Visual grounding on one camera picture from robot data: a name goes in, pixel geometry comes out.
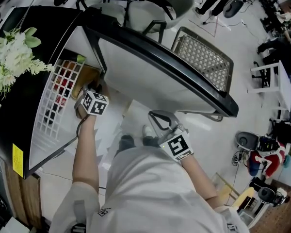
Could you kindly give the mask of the brown cardboard box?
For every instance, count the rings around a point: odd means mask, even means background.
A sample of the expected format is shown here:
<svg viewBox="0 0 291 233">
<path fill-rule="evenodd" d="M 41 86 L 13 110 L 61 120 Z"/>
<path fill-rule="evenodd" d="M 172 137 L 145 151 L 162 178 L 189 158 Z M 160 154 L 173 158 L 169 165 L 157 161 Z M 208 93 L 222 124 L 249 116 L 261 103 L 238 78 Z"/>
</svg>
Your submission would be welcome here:
<svg viewBox="0 0 291 233">
<path fill-rule="evenodd" d="M 101 73 L 100 69 L 92 67 L 92 66 L 84 65 L 72 89 L 72 93 L 71 93 L 72 99 L 76 100 L 78 98 L 78 94 L 80 90 L 86 83 L 90 83 L 94 81 L 94 84 L 97 84 L 100 77 L 100 73 Z"/>
</svg>

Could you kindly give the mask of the white artificial flowers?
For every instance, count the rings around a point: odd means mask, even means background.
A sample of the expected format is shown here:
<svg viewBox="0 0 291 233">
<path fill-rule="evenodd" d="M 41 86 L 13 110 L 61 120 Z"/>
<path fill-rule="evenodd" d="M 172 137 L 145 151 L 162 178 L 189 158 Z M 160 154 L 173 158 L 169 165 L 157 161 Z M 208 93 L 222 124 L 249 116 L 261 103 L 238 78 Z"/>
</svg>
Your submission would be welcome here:
<svg viewBox="0 0 291 233">
<path fill-rule="evenodd" d="M 22 74 L 29 72 L 36 75 L 54 70 L 53 65 L 45 64 L 32 52 L 41 44 L 41 40 L 34 36 L 36 31 L 35 27 L 23 32 L 20 28 L 14 28 L 9 32 L 4 31 L 4 36 L 0 37 L 0 100 L 6 97 Z"/>
</svg>

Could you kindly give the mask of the person's white shirt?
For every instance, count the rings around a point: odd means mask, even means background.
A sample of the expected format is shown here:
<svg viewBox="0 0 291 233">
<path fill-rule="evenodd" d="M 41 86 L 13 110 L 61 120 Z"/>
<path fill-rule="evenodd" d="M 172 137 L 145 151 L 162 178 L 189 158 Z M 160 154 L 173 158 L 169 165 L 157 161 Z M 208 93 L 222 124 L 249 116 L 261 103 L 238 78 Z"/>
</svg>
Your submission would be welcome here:
<svg viewBox="0 0 291 233">
<path fill-rule="evenodd" d="M 187 172 L 154 147 L 113 159 L 103 205 L 92 186 L 73 183 L 49 233 L 70 233 L 77 224 L 86 233 L 250 233 L 236 209 L 211 208 Z"/>
</svg>

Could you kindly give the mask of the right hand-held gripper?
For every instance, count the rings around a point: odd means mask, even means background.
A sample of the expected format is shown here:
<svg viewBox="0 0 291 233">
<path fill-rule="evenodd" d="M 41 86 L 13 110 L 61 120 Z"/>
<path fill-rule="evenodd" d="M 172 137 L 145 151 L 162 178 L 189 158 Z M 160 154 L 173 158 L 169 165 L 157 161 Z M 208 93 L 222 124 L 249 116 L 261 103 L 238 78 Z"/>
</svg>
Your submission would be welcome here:
<svg viewBox="0 0 291 233">
<path fill-rule="evenodd" d="M 158 139 L 159 146 L 176 162 L 193 155 L 188 131 L 178 126 L 180 121 L 171 112 L 152 110 L 148 119 Z"/>
</svg>

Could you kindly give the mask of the white stool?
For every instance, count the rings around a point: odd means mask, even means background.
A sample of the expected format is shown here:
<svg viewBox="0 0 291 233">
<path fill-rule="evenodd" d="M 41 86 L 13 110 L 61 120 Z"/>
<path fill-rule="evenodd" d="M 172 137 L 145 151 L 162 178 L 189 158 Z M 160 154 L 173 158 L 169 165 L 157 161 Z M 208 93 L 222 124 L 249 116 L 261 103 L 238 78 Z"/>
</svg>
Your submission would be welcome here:
<svg viewBox="0 0 291 233">
<path fill-rule="evenodd" d="M 251 68 L 251 72 L 269 71 L 270 82 L 268 87 L 248 89 L 248 94 L 274 93 L 279 102 L 277 110 L 291 112 L 291 82 L 281 61 L 274 64 Z"/>
</svg>

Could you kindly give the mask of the person's dark trousers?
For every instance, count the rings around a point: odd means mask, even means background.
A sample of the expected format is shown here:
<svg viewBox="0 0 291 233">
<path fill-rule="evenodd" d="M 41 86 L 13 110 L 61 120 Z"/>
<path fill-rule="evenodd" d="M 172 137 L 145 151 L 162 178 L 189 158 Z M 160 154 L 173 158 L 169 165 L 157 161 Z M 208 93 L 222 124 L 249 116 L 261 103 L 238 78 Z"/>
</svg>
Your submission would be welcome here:
<svg viewBox="0 0 291 233">
<path fill-rule="evenodd" d="M 146 150 L 148 148 L 159 148 L 159 149 L 161 148 L 160 145 L 158 144 L 158 138 L 153 137 L 151 135 L 143 136 L 142 143 L 143 145 L 138 147 L 135 145 L 134 138 L 132 136 L 123 135 L 120 138 L 119 147 L 115 156 L 117 156 L 118 154 L 126 150 L 141 151 L 141 150 Z"/>
</svg>

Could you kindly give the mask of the white and black device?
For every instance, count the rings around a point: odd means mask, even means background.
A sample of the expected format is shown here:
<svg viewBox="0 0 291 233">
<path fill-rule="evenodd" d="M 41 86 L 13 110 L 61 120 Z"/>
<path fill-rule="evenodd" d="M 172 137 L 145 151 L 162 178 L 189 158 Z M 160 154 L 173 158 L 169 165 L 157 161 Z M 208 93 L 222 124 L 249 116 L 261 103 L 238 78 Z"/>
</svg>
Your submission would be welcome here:
<svg viewBox="0 0 291 233">
<path fill-rule="evenodd" d="M 250 132 L 238 132 L 235 136 L 238 146 L 245 150 L 257 150 L 259 136 Z"/>
</svg>

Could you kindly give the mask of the person's right white shoe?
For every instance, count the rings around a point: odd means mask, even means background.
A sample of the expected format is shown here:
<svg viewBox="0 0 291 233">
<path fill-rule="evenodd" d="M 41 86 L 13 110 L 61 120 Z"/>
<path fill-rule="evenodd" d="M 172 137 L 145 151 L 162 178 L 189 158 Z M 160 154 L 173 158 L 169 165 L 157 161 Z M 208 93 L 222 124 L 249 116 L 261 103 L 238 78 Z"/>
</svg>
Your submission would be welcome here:
<svg viewBox="0 0 291 233">
<path fill-rule="evenodd" d="M 144 125 L 142 129 L 143 138 L 153 137 L 153 131 L 148 125 Z"/>
</svg>

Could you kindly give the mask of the black mini fridge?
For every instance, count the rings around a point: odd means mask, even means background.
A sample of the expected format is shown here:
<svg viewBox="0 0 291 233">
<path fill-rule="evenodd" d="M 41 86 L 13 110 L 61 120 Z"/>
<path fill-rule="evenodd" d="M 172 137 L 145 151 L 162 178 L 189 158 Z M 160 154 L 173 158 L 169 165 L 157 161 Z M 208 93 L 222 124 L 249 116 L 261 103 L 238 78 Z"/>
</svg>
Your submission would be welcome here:
<svg viewBox="0 0 291 233">
<path fill-rule="evenodd" d="M 151 38 L 120 26 L 115 18 L 89 8 L 33 6 L 12 10 L 0 36 L 17 23 L 35 27 L 41 39 L 33 54 L 56 64 L 77 27 L 85 32 L 90 54 L 100 51 L 102 80 L 152 110 L 184 113 L 214 113 L 236 117 L 238 105 L 229 93 L 221 92 L 189 63 Z M 20 149 L 20 173 L 28 177 L 66 149 L 75 137 L 76 120 L 63 115 L 61 139 L 51 140 L 36 126 L 37 113 L 50 73 L 23 74 L 13 84 L 0 108 L 0 157 L 11 165 L 13 147 Z"/>
</svg>

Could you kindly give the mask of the person's right forearm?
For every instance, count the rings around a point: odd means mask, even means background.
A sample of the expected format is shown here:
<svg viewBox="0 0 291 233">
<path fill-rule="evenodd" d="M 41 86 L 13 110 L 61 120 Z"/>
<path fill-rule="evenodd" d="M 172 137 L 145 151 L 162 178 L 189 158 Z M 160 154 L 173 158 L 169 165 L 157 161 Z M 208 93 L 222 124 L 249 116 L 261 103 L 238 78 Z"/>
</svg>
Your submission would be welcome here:
<svg viewBox="0 0 291 233">
<path fill-rule="evenodd" d="M 217 191 L 198 161 L 190 155 L 181 161 L 182 167 L 188 173 L 196 192 L 206 201 L 217 197 Z"/>
</svg>

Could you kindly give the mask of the person's left forearm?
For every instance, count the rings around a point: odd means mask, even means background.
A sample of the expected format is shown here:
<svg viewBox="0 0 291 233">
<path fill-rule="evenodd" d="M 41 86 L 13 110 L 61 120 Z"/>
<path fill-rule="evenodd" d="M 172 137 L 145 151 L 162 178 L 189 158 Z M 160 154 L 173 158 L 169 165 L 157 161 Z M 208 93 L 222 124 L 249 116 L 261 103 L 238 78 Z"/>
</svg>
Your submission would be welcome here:
<svg viewBox="0 0 291 233">
<path fill-rule="evenodd" d="M 95 116 L 89 116 L 80 126 L 72 181 L 83 182 L 99 190 L 99 174 L 95 146 Z"/>
</svg>

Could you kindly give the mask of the black mesh basket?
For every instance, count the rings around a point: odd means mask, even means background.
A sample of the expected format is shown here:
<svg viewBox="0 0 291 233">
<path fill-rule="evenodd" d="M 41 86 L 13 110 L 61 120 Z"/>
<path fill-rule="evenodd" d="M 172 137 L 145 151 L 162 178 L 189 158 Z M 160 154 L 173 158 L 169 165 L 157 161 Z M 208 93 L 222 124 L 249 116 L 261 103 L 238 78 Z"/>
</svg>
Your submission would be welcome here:
<svg viewBox="0 0 291 233">
<path fill-rule="evenodd" d="M 230 92 L 234 63 L 213 44 L 182 26 L 171 50 L 201 73 L 216 89 Z"/>
</svg>

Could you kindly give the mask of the red and white toy robot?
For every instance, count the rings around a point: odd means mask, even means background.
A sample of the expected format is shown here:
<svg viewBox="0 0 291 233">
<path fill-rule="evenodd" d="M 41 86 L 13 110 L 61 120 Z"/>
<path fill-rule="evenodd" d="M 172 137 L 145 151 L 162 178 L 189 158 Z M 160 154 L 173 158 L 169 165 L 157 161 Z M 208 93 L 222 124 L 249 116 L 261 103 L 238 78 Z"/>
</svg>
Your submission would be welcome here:
<svg viewBox="0 0 291 233">
<path fill-rule="evenodd" d="M 266 153 L 262 151 L 252 151 L 247 160 L 247 169 L 252 177 L 257 176 L 260 165 L 264 166 L 262 172 L 265 178 L 271 177 L 280 166 L 287 168 L 291 164 L 291 156 L 286 154 L 284 145 L 277 142 L 278 149 L 276 151 Z"/>
</svg>

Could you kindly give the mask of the orange bell pepper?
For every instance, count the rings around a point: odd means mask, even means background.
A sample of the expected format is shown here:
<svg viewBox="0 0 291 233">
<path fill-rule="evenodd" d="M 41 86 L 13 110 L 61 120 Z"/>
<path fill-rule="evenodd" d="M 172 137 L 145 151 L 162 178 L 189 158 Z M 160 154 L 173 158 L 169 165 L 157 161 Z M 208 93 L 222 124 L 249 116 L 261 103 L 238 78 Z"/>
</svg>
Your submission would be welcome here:
<svg viewBox="0 0 291 233">
<path fill-rule="evenodd" d="M 73 61 L 64 60 L 62 67 L 65 69 L 73 70 L 75 65 L 76 65 L 76 63 Z"/>
</svg>

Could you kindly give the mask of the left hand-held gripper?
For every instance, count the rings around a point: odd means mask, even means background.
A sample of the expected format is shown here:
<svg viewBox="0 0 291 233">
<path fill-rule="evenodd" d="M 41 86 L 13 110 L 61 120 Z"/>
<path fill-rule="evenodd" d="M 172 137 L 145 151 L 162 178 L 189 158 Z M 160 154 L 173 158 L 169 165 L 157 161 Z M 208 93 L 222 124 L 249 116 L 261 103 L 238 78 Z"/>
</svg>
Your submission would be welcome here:
<svg viewBox="0 0 291 233">
<path fill-rule="evenodd" d="M 87 87 L 83 87 L 74 105 L 77 118 L 81 118 L 79 107 L 82 107 L 87 115 L 101 116 L 109 105 L 109 98 Z"/>
</svg>

